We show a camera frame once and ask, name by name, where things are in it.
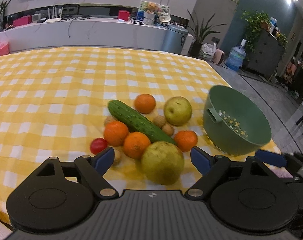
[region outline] apple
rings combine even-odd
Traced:
[[[192,106],[186,98],[173,97],[165,103],[164,115],[170,124],[181,126],[192,117]]]

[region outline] black pot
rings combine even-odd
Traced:
[[[195,41],[193,46],[192,46],[192,49],[191,49],[191,52],[190,52],[190,56],[191,57],[195,57],[195,58],[198,58],[198,55],[199,55],[199,52],[202,48],[202,45],[201,43],[199,43],[198,41]]]

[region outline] red box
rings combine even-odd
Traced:
[[[128,17],[129,17],[129,11],[122,11],[122,10],[118,11],[118,19],[122,19],[127,22]]]
[[[22,26],[31,23],[31,15],[23,16],[19,19],[13,20],[13,26]]]

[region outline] colander handle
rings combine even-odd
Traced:
[[[207,108],[207,114],[213,120],[213,122],[221,122],[222,119],[214,108]]]

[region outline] trash can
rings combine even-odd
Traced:
[[[168,25],[162,45],[162,51],[180,54],[182,52],[188,30],[173,24]]]

